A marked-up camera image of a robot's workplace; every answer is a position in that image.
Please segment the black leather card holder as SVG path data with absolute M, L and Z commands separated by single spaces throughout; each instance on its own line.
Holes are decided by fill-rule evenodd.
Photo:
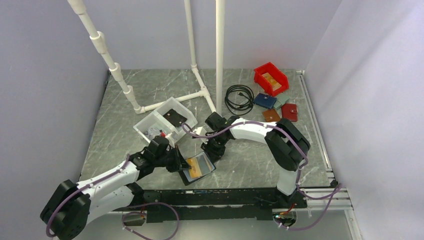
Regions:
M 193 157 L 187 158 L 183 163 L 183 169 L 181 169 L 178 173 L 183 184 L 188 186 L 215 170 L 215 164 L 203 151 Z

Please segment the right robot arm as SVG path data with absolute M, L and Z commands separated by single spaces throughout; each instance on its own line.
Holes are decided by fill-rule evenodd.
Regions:
M 226 144 L 230 140 L 266 144 L 280 167 L 276 203 L 287 208 L 295 201 L 300 171 L 308 162 L 307 155 L 311 145 L 290 120 L 282 118 L 277 122 L 260 122 L 240 116 L 226 119 L 214 112 L 205 122 L 212 129 L 212 134 L 207 136 L 201 149 L 212 162 L 223 157 Z

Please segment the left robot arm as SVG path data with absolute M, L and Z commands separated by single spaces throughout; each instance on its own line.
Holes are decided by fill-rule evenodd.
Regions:
M 89 180 L 59 184 L 40 214 L 46 224 L 46 235 L 72 240 L 94 219 L 120 208 L 137 210 L 159 202 L 146 201 L 145 191 L 137 181 L 156 168 L 170 173 L 191 167 L 178 146 L 167 138 L 156 136 L 142 151 L 127 154 L 118 166 Z

